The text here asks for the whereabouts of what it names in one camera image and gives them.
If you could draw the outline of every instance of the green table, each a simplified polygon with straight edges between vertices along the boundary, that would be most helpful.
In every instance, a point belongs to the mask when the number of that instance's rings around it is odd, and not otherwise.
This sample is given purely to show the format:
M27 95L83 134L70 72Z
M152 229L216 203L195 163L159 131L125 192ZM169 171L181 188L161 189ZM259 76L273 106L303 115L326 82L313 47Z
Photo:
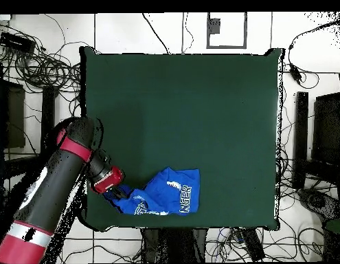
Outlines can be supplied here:
M195 214L120 214L89 190L90 225L276 228L282 50L267 56L84 52L87 116L101 119L102 148L126 173L124 183L141 188L167 166L201 172Z

